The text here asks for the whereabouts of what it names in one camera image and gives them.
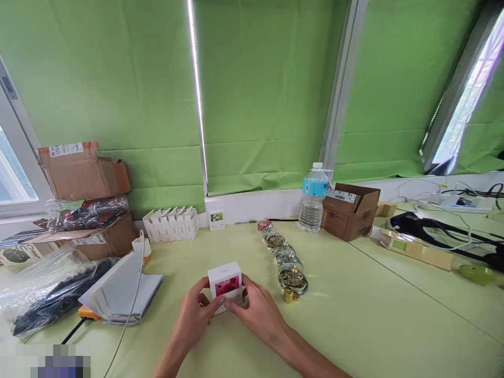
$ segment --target hand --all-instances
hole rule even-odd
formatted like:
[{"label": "hand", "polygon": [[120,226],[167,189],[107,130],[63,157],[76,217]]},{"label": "hand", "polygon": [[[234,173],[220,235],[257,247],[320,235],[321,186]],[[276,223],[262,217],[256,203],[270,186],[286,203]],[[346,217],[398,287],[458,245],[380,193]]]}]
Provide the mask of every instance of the hand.
[{"label": "hand", "polygon": [[215,311],[224,303],[225,297],[215,298],[211,303],[201,292],[209,288],[208,277],[200,279],[185,295],[177,320],[173,326],[170,344],[187,354],[199,341]]},{"label": "hand", "polygon": [[241,276],[241,281],[248,292],[248,308],[242,308],[233,302],[226,302],[224,306],[238,316],[258,338],[278,352],[286,341],[290,327],[283,319],[271,294],[247,275]]}]

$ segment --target clear plastic bag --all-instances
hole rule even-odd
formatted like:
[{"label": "clear plastic bag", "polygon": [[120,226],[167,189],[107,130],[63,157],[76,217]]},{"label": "clear plastic bag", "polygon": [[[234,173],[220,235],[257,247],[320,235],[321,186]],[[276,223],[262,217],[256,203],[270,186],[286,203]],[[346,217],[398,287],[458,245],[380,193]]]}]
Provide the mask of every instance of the clear plastic bag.
[{"label": "clear plastic bag", "polygon": [[78,299],[118,260],[89,261],[70,242],[16,274],[0,290],[0,314],[12,335],[25,338],[79,307]]},{"label": "clear plastic bag", "polygon": [[50,232],[105,228],[130,209],[124,194],[87,201],[46,202]]}]

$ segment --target stack of paper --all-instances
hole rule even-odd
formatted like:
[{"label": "stack of paper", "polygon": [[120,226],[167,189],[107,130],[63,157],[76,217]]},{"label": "stack of paper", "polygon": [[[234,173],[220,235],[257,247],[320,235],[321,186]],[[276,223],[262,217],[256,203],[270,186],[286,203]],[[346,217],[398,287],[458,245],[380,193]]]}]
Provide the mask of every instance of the stack of paper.
[{"label": "stack of paper", "polygon": [[[124,325],[133,305],[142,265],[141,252],[131,251],[86,291],[79,302],[105,320],[105,323]],[[129,324],[142,321],[162,282],[162,275],[142,274]]]}]

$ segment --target plastic water bottle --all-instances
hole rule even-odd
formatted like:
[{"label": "plastic water bottle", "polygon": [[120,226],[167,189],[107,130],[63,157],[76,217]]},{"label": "plastic water bottle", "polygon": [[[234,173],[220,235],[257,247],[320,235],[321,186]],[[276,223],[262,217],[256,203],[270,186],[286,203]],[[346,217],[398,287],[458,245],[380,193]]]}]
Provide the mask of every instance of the plastic water bottle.
[{"label": "plastic water bottle", "polygon": [[322,163],[313,163],[313,169],[303,181],[303,200],[299,209],[299,228],[316,233],[322,222],[322,200],[327,193],[329,179],[322,170]]}]

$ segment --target water bottle label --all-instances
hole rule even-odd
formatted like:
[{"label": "water bottle label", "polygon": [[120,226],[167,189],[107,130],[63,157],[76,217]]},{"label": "water bottle label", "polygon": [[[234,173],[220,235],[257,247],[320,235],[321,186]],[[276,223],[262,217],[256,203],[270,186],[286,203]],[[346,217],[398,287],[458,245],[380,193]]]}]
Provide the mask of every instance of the water bottle label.
[{"label": "water bottle label", "polygon": [[313,197],[324,197],[327,192],[328,183],[314,183],[309,180],[303,182],[303,193]]}]

